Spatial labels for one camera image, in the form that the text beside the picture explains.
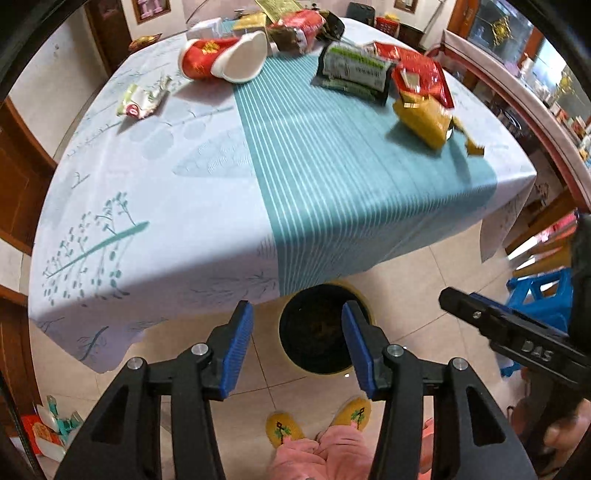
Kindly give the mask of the person right hand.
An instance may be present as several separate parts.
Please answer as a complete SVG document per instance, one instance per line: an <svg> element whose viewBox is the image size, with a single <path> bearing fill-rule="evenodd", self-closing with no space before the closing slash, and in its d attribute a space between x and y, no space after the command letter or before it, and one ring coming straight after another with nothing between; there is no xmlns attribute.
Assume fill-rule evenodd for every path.
<svg viewBox="0 0 591 480"><path fill-rule="evenodd" d="M545 432L544 446L565 453L574 450L583 438L590 424L590 418L577 414L553 423Z"/></svg>

